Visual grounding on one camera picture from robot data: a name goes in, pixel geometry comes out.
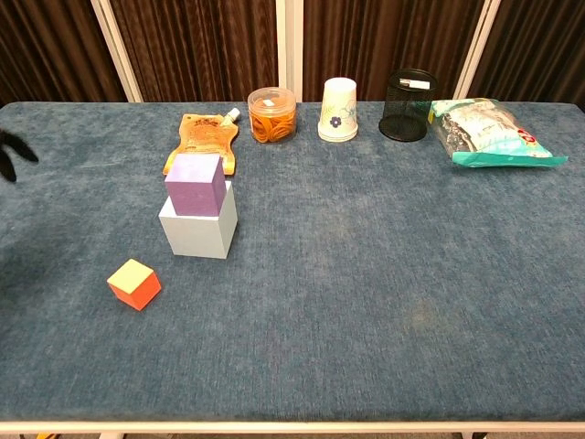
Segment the stacked blocks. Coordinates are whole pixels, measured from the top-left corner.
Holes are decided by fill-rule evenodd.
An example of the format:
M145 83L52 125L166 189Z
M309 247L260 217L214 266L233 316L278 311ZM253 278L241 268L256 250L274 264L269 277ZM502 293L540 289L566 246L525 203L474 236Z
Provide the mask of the stacked blocks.
M134 259L128 260L108 279L108 285L120 300L142 311L161 291L161 284L152 268Z
M231 182L218 154L179 154L165 179L158 218L173 254L226 259L238 223Z

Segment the brown curtain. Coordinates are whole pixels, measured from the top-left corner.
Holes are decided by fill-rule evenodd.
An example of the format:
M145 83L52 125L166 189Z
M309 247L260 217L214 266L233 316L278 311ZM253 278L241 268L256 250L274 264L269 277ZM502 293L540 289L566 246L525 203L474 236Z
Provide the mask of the brown curtain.
M0 24L0 104L126 101L90 0L1 0Z
M433 74L451 98L483 0L304 0L303 99L328 78L356 80L360 100L384 100L397 69Z
M147 102L244 101L278 85L274 0L112 0Z
M470 97L585 103L585 2L502 0Z

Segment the orange cube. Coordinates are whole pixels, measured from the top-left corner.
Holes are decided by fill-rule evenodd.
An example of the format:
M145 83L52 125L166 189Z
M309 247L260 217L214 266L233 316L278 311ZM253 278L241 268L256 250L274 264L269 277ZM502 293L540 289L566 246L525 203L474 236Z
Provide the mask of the orange cube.
M161 291L161 284L152 268L129 259L108 279L108 285L120 300L142 311Z

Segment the paper cup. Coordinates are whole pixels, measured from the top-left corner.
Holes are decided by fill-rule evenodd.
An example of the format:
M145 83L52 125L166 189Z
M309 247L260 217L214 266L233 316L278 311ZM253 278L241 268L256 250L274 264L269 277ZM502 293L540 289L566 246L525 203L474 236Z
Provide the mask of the paper cup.
M325 82L319 137L327 142L345 142L357 134L356 82L331 78Z

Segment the yellow cube top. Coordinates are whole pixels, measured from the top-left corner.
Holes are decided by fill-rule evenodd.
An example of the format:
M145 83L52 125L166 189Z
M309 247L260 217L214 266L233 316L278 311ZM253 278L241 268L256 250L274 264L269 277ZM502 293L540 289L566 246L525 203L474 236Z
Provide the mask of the yellow cube top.
M116 273L110 276L108 284L120 288L127 294L132 294L152 272L152 268L148 268L134 259L129 259Z

